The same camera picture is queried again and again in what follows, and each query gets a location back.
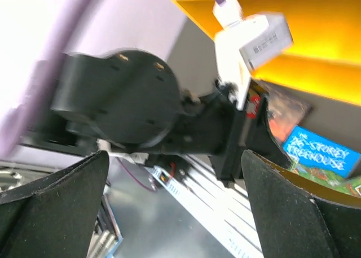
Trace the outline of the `yellow wooden shelf box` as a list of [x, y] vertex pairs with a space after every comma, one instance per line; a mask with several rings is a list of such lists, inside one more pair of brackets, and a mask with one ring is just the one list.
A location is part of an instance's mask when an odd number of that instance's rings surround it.
[[[172, 0], [212, 40], [224, 0]], [[360, 105], [360, 0], [238, 0], [243, 17], [285, 15], [293, 44], [252, 77]]]

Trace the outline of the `aluminium mounting rail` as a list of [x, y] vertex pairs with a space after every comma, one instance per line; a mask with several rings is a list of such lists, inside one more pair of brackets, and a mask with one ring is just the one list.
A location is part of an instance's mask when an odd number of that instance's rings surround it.
[[190, 165], [183, 183], [224, 222], [230, 247], [238, 257], [263, 257], [247, 192], [229, 189], [219, 182], [212, 168], [194, 156], [184, 156]]

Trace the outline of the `lime 65-Storey Treehouse book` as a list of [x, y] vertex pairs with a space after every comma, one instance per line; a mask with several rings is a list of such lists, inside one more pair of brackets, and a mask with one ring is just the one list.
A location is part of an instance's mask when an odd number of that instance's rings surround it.
[[360, 176], [344, 179], [330, 170], [306, 167], [295, 163], [290, 171], [330, 189], [360, 198]]

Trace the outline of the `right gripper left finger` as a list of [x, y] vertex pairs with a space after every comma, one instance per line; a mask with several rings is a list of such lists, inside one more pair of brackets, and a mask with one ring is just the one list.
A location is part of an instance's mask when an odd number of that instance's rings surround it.
[[1, 257], [86, 257], [109, 169], [106, 151], [1, 193]]

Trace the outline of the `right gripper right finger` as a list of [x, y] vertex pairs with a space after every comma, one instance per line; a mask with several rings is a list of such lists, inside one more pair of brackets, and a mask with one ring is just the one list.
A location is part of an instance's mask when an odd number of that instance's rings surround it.
[[264, 257], [360, 257], [360, 198], [251, 150], [241, 165]]

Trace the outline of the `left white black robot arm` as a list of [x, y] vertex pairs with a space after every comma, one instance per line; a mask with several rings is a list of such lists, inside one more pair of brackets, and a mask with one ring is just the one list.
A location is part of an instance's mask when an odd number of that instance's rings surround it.
[[268, 123], [268, 93], [251, 83], [243, 110], [232, 84], [214, 83], [200, 97], [181, 90], [171, 68], [142, 50], [105, 57], [63, 55], [25, 146], [84, 156], [97, 139], [116, 152], [147, 153], [155, 165], [173, 155], [208, 155], [224, 185], [243, 177], [251, 150], [283, 168], [292, 165]]

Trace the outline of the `light blue 26-Storey Treehouse book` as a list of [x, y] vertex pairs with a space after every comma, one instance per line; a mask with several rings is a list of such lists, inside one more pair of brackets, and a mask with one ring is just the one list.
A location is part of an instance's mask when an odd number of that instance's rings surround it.
[[296, 126], [283, 144], [284, 151], [299, 164], [332, 171], [348, 178], [360, 164], [360, 153]]

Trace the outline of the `dark Tale of Two Cities book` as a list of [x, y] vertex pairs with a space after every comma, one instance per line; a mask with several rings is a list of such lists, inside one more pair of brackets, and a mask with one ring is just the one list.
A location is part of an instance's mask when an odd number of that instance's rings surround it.
[[268, 123], [272, 135], [283, 144], [292, 130], [309, 114], [312, 105], [287, 89], [257, 80], [256, 83], [268, 92]]

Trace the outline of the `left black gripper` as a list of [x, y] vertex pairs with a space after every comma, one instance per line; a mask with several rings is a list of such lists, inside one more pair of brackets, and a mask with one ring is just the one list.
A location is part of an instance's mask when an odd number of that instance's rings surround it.
[[226, 141], [220, 153], [209, 157], [217, 180], [225, 187], [243, 178], [241, 156], [250, 149], [284, 169], [292, 161], [273, 136], [267, 117], [268, 93], [259, 85], [252, 85], [246, 96], [245, 109], [235, 110]]

